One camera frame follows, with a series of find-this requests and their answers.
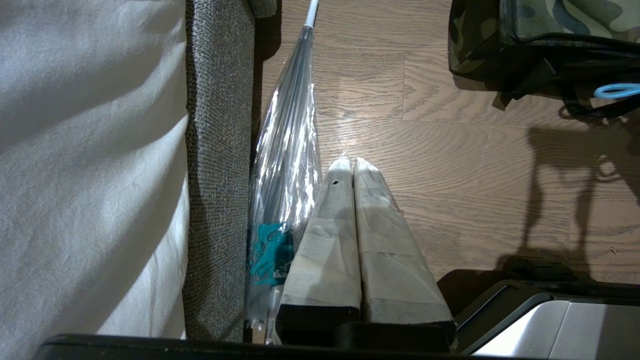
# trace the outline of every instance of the gray fabric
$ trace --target gray fabric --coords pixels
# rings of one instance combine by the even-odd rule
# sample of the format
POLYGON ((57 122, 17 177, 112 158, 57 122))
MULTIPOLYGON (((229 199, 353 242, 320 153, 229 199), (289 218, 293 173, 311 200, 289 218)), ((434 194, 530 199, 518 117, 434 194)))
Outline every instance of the gray fabric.
POLYGON ((278 10, 277 0, 249 0, 249 4, 258 19, 274 16, 278 10))
POLYGON ((187 337, 241 341, 254 17, 246 1, 187 0, 187 337))

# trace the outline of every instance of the clear umbrella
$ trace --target clear umbrella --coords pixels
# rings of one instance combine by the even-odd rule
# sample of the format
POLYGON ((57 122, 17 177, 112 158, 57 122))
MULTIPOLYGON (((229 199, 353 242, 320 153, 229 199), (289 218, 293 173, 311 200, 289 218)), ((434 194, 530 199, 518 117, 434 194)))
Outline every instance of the clear umbrella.
POLYGON ((294 251, 305 232, 320 183, 314 84, 313 25, 317 0, 285 62, 260 129, 251 174, 246 326, 266 331, 273 324, 294 251))

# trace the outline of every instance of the metallic surface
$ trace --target metallic surface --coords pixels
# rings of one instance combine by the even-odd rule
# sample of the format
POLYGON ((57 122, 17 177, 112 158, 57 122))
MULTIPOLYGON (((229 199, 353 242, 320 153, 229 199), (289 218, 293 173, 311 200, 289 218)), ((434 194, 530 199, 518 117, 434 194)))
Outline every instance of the metallic surface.
POLYGON ((640 307, 553 300, 524 314, 474 355, 630 359, 640 354, 640 307))

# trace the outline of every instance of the white sheet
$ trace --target white sheet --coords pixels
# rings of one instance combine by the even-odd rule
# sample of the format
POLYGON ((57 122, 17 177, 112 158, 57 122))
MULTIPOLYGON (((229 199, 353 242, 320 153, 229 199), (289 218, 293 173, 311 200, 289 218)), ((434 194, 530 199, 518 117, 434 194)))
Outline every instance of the white sheet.
POLYGON ((0 358, 61 332, 180 336, 183 1, 0 11, 0 358))

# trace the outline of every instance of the sofa armrest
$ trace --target sofa armrest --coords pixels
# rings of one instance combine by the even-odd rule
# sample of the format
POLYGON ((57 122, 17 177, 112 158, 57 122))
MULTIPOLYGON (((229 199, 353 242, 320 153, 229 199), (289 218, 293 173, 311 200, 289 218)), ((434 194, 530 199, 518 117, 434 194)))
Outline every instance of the sofa armrest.
POLYGON ((249 0, 249 5, 253 10, 253 16, 258 19, 274 16, 278 10, 277 0, 249 0))

